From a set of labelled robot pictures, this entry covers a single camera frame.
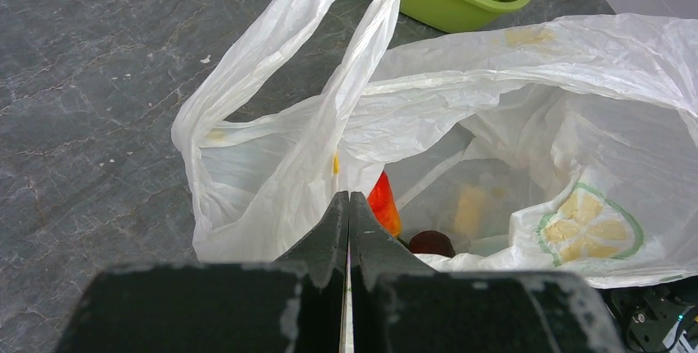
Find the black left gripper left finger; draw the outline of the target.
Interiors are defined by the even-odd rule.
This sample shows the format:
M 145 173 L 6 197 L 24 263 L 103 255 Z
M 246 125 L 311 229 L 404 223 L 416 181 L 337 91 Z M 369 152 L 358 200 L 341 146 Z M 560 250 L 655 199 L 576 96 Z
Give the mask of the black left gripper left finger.
M 79 299 L 59 352 L 339 352 L 349 195 L 272 262 L 110 267 Z

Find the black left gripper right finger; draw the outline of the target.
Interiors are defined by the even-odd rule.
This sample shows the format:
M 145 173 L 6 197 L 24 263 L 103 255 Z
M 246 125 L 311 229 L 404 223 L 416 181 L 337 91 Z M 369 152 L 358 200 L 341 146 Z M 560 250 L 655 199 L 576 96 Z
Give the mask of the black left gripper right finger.
M 607 306 L 565 272 L 438 272 L 353 193 L 348 226 L 357 352 L 621 352 Z

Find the dark brown fake fruit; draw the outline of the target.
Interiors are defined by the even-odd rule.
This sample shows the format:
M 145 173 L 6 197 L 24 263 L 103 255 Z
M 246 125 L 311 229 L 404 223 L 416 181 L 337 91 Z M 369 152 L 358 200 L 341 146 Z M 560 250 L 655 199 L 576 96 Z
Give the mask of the dark brown fake fruit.
M 450 238 L 436 230 L 425 230 L 414 235 L 408 248 L 414 254 L 436 254 L 447 258 L 456 255 Z

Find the red orange wax apple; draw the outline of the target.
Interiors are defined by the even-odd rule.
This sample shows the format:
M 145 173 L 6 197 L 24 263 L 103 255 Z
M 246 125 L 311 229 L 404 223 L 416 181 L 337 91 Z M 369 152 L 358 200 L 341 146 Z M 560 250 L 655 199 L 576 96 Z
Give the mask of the red orange wax apple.
M 378 223 L 397 238 L 402 232 L 402 222 L 398 214 L 388 175 L 382 172 L 372 188 L 367 201 Z

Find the white plastic bag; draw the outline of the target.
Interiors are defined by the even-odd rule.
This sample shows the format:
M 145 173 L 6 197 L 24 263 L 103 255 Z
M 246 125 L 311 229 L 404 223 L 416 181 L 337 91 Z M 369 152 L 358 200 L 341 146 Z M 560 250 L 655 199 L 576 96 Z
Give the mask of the white plastic bag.
M 280 257 L 334 193 L 368 193 L 385 166 L 406 207 L 477 160 L 526 172 L 542 202 L 514 211 L 489 256 L 426 255 L 439 270 L 560 269 L 597 288 L 697 273 L 697 23 L 636 14 L 444 35 L 390 48 L 401 0 L 374 0 L 320 95 L 248 123 L 245 105 L 335 0 L 272 0 L 188 98 L 171 130 L 201 262 Z M 556 267 L 541 218 L 578 182 L 628 211 L 644 244 Z

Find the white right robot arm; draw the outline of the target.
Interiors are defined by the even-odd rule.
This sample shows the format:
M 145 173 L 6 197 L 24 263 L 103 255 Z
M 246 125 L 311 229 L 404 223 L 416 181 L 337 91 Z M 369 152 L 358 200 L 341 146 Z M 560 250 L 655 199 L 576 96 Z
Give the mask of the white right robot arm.
M 697 351 L 697 278 L 600 291 L 627 352 Z

